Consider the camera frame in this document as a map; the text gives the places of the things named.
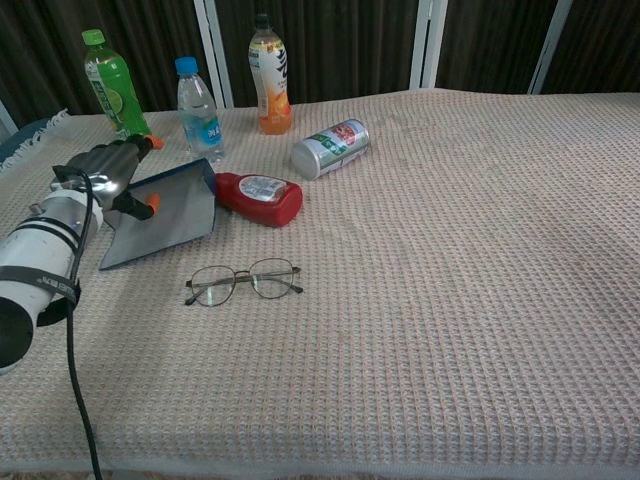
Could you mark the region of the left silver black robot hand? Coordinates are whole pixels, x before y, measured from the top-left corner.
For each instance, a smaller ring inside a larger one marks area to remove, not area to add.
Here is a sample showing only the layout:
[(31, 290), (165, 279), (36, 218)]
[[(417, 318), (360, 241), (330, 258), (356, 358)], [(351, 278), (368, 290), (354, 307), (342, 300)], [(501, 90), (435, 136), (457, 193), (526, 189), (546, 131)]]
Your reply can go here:
[(52, 191), (69, 189), (85, 192), (87, 182), (79, 173), (82, 171), (103, 212), (117, 211), (137, 220), (150, 219), (159, 208), (159, 195), (154, 193), (140, 201), (130, 192), (129, 184), (146, 155), (163, 147), (164, 142), (160, 138), (141, 134), (97, 145), (75, 155), (66, 165), (54, 166), (50, 188)]

